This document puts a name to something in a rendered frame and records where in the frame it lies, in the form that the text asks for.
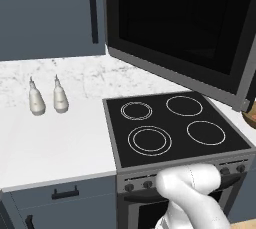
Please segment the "blue-grey wall cupboard door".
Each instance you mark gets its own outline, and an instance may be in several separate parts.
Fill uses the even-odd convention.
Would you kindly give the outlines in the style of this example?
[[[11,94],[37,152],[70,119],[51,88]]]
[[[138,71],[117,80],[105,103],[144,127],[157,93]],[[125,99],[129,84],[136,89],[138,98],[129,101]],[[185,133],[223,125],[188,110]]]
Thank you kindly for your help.
[[[89,0],[0,0],[0,61],[103,55],[103,0],[96,6],[93,44]]]

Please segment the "black hob stove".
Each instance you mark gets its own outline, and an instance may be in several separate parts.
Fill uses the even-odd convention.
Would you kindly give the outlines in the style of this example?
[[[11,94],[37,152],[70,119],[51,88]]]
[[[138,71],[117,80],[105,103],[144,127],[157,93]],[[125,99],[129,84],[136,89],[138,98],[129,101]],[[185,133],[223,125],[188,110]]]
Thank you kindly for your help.
[[[247,175],[256,156],[256,147],[197,92],[112,98],[103,105],[117,184],[155,182],[165,168],[196,163],[219,172],[227,167],[230,174],[243,164]]]

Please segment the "blue-grey drawer front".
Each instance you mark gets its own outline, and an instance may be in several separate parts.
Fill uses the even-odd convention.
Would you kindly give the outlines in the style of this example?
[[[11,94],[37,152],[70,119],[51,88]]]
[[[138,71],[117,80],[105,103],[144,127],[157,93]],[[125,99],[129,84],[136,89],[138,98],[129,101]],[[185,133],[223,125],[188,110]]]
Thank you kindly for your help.
[[[69,198],[53,200],[51,195],[54,190],[58,192],[72,191],[74,187],[79,190],[79,195]],[[95,197],[115,192],[115,177],[107,176],[82,181],[68,182],[50,186],[36,187],[13,191],[11,196],[19,209],[32,208],[69,200]]]

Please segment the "blue-grey base cupboard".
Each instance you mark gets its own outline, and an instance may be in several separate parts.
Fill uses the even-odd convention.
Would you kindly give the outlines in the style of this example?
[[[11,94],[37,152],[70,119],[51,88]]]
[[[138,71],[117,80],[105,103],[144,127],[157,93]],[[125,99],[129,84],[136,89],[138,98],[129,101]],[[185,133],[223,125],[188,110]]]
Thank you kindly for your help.
[[[247,173],[229,213],[231,223],[256,219],[256,169]]]

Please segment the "brown bowl with waffle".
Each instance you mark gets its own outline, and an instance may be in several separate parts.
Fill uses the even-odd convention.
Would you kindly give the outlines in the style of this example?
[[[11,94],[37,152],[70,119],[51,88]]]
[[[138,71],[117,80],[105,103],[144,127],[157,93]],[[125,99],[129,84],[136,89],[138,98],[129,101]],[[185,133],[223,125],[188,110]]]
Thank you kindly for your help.
[[[256,129],[256,101],[253,103],[251,110],[242,113],[245,122],[252,128]]]

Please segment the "black oven door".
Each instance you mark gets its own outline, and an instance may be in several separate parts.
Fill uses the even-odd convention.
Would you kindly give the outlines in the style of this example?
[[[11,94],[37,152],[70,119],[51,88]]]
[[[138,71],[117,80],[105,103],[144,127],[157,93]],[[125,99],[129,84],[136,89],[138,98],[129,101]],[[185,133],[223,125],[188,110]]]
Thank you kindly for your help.
[[[153,204],[126,203],[118,200],[118,195],[124,193],[124,187],[133,182],[136,190],[141,189],[145,180],[125,181],[117,184],[117,225],[118,229],[154,229],[158,220],[165,214],[169,201]]]

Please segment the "white bottle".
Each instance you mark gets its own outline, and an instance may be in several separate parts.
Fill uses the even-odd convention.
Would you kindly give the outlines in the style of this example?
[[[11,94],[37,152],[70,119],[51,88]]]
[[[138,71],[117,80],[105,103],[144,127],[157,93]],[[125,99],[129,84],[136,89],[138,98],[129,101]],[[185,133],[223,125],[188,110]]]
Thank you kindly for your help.
[[[61,86],[58,76],[55,76],[55,88],[54,88],[54,109],[58,113],[65,113],[69,109],[69,102],[66,93]]]
[[[41,116],[46,111],[46,105],[40,91],[37,89],[33,79],[29,81],[29,107],[30,111],[35,116]]]

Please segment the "blue-grey base cupboard door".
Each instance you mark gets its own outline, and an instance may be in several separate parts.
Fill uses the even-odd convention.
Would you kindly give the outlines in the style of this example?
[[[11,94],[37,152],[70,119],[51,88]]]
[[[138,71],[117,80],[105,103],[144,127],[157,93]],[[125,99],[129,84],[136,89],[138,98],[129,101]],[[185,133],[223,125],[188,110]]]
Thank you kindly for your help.
[[[22,209],[23,220],[32,216],[34,229],[116,229],[113,194]]]

